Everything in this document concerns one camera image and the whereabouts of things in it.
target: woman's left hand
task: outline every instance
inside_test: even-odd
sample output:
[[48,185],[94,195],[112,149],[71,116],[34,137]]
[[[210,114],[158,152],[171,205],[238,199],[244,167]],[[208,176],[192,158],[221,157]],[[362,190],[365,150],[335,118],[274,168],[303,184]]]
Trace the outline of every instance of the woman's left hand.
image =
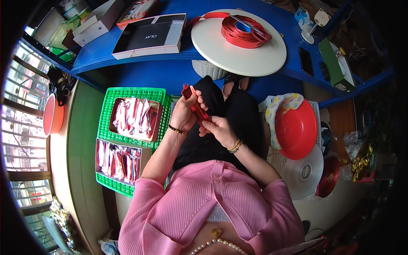
[[182,132],[189,132],[197,120],[190,109],[196,100],[201,108],[205,111],[208,110],[208,107],[205,105],[203,97],[201,96],[201,91],[196,90],[188,100],[186,100],[184,96],[181,96],[174,108],[170,126]]

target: green plastic crate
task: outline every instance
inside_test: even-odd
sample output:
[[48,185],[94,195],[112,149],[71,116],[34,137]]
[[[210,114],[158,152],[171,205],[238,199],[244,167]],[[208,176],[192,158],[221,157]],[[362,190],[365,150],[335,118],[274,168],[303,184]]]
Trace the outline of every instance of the green plastic crate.
[[[109,131],[109,121],[111,118],[111,112],[113,104],[115,103],[116,98],[141,98],[152,101],[157,101],[163,106],[162,117],[159,125],[159,133],[157,135],[156,142],[145,142],[136,140],[134,138],[122,136],[116,133]],[[108,88],[106,91],[105,99],[102,105],[101,116],[99,119],[99,128],[98,128],[98,138],[99,139],[112,139],[119,142],[128,143],[129,146],[138,145],[152,149],[153,152],[157,149],[160,142],[163,139],[164,133],[167,130],[167,125],[170,119],[171,111],[171,98],[166,94],[165,89],[158,88]],[[118,182],[114,179],[111,179],[101,173],[96,173],[96,181],[102,184],[103,186],[110,188],[120,194],[126,195],[128,197],[133,197],[134,187]]]

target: smartphone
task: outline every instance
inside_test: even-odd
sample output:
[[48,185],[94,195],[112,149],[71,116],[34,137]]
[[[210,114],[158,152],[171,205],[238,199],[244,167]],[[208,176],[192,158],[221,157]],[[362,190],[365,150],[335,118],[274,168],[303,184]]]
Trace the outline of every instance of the smartphone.
[[313,77],[313,65],[312,65],[312,58],[310,57],[310,53],[299,47],[299,55],[300,55],[300,66],[302,71],[310,76]]
[[[193,86],[189,86],[187,84],[183,85],[183,91],[181,92],[181,94],[185,99],[189,99],[193,95],[193,93],[195,93],[195,89]],[[193,104],[192,107],[190,107],[190,109],[193,112],[194,116],[197,118],[198,124],[200,124],[200,126],[203,126],[201,123],[203,120],[210,121],[210,117],[208,116],[207,112],[200,107],[197,101]]]

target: pink cardigan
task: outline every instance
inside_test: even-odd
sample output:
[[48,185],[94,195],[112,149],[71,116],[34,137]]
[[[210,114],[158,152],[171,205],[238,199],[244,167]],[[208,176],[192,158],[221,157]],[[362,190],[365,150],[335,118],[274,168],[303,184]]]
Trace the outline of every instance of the pink cardigan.
[[166,190],[153,179],[137,180],[120,230],[120,254],[179,254],[217,202],[257,255],[304,241],[302,223],[282,180],[261,192],[231,163],[210,160],[176,171]]

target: red curling ribbon roll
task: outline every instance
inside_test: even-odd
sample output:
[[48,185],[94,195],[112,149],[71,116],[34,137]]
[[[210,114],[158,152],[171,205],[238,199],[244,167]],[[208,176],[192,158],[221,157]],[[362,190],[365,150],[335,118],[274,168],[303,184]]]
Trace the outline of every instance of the red curling ribbon roll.
[[324,159],[323,174],[317,185],[316,196],[327,197],[336,186],[339,177],[340,165],[336,157]]
[[272,36],[270,33],[268,33],[264,27],[256,22],[255,20],[241,16],[241,15],[235,15],[238,19],[241,21],[250,23],[251,25],[254,26],[254,28],[258,29],[263,33],[263,35],[259,34],[257,31],[254,31],[251,29],[250,33],[241,31],[237,28],[236,24],[238,21],[234,20],[232,17],[228,15],[226,12],[209,12],[206,13],[203,17],[195,17],[194,19],[190,20],[187,23],[187,27],[196,23],[200,18],[223,18],[222,24],[221,24],[221,34],[222,36],[227,40],[227,42],[241,47],[241,48],[246,48],[246,49],[255,49],[260,47],[262,44],[266,43],[270,39],[272,39]]

